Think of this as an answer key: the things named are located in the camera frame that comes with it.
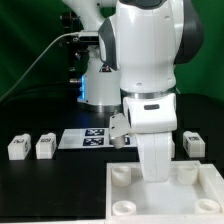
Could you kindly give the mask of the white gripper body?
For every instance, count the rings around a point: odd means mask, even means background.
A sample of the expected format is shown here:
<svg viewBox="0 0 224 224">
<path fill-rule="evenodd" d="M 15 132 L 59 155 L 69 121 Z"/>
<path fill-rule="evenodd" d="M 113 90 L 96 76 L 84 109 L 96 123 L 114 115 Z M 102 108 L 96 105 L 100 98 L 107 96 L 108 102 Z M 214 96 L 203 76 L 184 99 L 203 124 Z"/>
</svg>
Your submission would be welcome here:
<svg viewBox="0 0 224 224">
<path fill-rule="evenodd" d="M 137 142 L 143 179 L 169 178 L 172 132 L 177 129 L 176 95 L 155 99 L 123 99 L 123 111 Z"/>
</svg>

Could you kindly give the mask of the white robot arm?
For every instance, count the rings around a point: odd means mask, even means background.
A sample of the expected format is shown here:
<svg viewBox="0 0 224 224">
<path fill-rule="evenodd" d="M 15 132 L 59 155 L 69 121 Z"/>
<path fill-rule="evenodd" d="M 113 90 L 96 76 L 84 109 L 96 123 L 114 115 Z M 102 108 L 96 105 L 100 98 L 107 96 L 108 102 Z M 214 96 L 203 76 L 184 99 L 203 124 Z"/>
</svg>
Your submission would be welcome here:
<svg viewBox="0 0 224 224">
<path fill-rule="evenodd" d="M 177 128 L 174 67 L 189 62 L 203 43 L 191 0 L 62 0 L 80 20 L 73 37 L 87 45 L 80 105 L 112 111 L 114 147 L 130 134 L 143 178 L 169 177 L 172 132 Z"/>
</svg>

